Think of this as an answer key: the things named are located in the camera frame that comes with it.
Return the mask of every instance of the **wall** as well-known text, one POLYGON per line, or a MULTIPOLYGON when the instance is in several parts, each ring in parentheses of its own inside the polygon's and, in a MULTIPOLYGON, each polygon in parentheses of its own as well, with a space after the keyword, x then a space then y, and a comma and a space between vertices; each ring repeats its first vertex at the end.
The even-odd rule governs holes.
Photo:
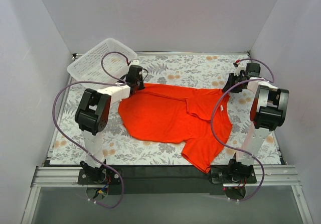
POLYGON ((43 0, 67 47, 113 37, 135 51, 250 50, 276 0, 43 0))
POLYGON ((0 223, 20 223, 71 55, 41 0, 0 0, 0 223))
POLYGON ((285 160, 296 165, 314 223, 321 223, 321 0, 278 0, 251 54, 290 91, 277 137, 285 160))

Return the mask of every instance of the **gray wall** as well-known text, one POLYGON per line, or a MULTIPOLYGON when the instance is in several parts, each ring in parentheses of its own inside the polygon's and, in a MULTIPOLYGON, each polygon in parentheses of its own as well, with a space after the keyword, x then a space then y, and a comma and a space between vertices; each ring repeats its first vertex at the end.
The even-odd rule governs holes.
POLYGON ((0 0, 0 223, 20 223, 71 55, 41 0, 0 0))
POLYGON ((290 91, 277 137, 297 167, 314 223, 321 223, 321 0, 278 0, 252 56, 272 66, 276 85, 290 91))
POLYGON ((250 50, 276 0, 42 0, 71 52, 113 37, 134 51, 250 50))

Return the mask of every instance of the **gray floor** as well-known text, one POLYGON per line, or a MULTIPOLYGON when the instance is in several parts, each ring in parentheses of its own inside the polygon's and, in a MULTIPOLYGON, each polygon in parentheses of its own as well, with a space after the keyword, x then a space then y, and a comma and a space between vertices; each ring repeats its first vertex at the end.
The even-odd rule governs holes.
POLYGON ((302 223, 291 186, 263 186, 240 204, 208 194, 126 195, 113 210, 80 195, 85 196, 85 188, 42 188, 33 223, 302 223))

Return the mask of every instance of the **perforated basket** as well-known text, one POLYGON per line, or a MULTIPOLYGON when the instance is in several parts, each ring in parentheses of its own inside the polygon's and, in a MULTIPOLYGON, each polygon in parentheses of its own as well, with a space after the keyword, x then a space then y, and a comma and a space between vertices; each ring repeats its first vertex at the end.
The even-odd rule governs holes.
MULTIPOLYGON (((67 71, 77 81, 96 81, 104 83, 115 83, 116 80, 109 77, 101 68, 101 58, 108 52, 121 52, 131 61, 137 58, 137 54, 121 42, 107 38, 97 46, 89 50, 79 59, 70 64, 67 71)), ((128 72, 129 67, 126 59, 119 54, 110 54, 105 57, 105 69, 113 76, 121 77, 128 72)), ((106 86, 98 84, 82 84, 86 88, 101 89, 106 86)))

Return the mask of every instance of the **gray leaf pattern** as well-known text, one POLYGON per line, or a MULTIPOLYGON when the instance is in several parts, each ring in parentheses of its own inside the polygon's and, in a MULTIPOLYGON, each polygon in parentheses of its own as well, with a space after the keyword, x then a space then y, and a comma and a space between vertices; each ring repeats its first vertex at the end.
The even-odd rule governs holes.
MULTIPOLYGON (((194 88, 223 88, 228 74, 235 70, 233 62, 247 55, 141 55, 140 64, 149 71, 146 82, 178 85, 194 88)), ((83 137, 74 115, 85 88, 74 85, 70 88, 60 121, 62 130, 73 140, 83 145, 83 137)), ((254 94, 246 90, 230 94, 228 115, 233 129, 228 145, 240 147, 250 124, 249 113, 254 94)), ((109 118, 103 131, 103 153, 107 164, 114 165, 190 165, 181 155, 184 142, 165 144, 139 141, 131 137, 117 112, 118 104, 110 107, 109 118)), ((56 133, 56 141, 50 163, 74 165, 84 160, 85 153, 56 133)), ((235 151, 223 149, 213 164, 227 164, 235 151)), ((280 164, 272 135, 263 143, 258 158, 263 164, 280 164)))

